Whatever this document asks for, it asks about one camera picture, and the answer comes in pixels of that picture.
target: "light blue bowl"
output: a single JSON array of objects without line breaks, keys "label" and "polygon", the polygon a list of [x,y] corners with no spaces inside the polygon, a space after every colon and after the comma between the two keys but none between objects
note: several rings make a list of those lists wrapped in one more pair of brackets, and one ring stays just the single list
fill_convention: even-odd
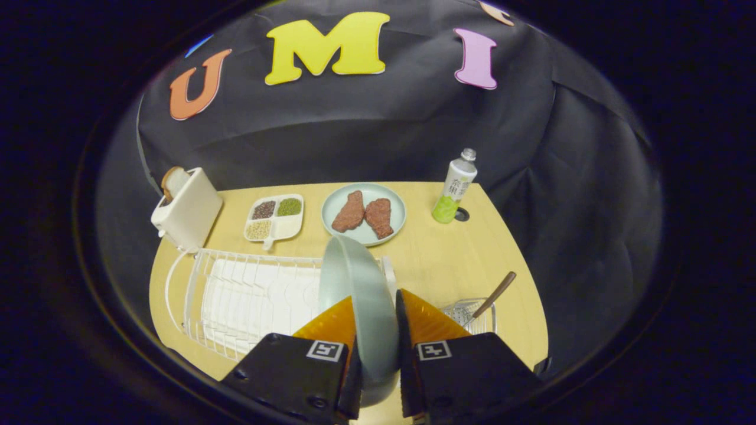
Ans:
[{"label": "light blue bowl", "polygon": [[362,244],[336,235],[326,246],[318,303],[321,311],[352,296],[362,362],[360,406],[375,405],[393,392],[398,379],[399,327],[386,276]]}]

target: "green tea drink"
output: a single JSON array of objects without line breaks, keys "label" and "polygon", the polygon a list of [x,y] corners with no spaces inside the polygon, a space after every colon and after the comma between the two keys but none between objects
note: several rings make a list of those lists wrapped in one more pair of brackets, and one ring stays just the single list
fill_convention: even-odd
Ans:
[{"label": "green tea drink", "polygon": [[461,157],[449,163],[444,190],[438,202],[435,203],[432,212],[433,218],[437,222],[450,223],[451,220],[454,220],[462,197],[475,176],[478,175],[478,170],[473,163],[475,162],[475,155],[476,152],[467,147],[462,151]]}]

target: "bottle cap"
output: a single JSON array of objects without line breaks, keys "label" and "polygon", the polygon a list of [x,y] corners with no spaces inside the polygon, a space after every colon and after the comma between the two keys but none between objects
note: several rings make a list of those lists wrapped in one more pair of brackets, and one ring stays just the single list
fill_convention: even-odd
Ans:
[{"label": "bottle cap", "polygon": [[469,147],[465,147],[465,150],[462,151],[462,158],[468,161],[474,161],[475,160],[475,150],[470,149]]}]

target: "toaster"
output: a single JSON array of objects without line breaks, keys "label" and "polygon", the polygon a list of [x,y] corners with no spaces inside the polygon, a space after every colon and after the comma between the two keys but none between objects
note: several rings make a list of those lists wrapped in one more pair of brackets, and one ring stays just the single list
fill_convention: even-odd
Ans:
[{"label": "toaster", "polygon": [[163,196],[152,212],[158,237],[167,238],[180,250],[196,253],[204,247],[223,199],[202,168],[187,171],[189,180],[170,203]]}]

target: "black fabric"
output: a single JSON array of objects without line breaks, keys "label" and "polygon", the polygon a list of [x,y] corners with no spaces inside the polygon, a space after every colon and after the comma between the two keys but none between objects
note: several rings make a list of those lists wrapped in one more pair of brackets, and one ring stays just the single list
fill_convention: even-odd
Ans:
[{"label": "black fabric", "polygon": [[[390,15],[376,76],[320,76],[268,86],[273,40],[294,20],[327,33],[345,15]],[[513,17],[506,26],[477,2],[289,0],[249,13],[180,57],[144,93],[139,135],[150,174],[202,166],[219,190],[326,181],[441,181],[464,147],[478,151],[480,182],[531,269],[549,329],[555,374],[605,342],[642,295],[657,256],[663,201],[645,131],[601,74],[548,35]],[[497,43],[493,91],[454,78],[461,27]],[[203,87],[202,62],[225,58],[215,100],[185,121],[169,115],[169,85],[191,67],[188,97]],[[134,126],[133,116],[125,122]],[[138,163],[135,134],[119,133],[106,163],[98,235],[113,275],[141,314],[158,201]],[[114,178],[133,185],[120,199]]]}]

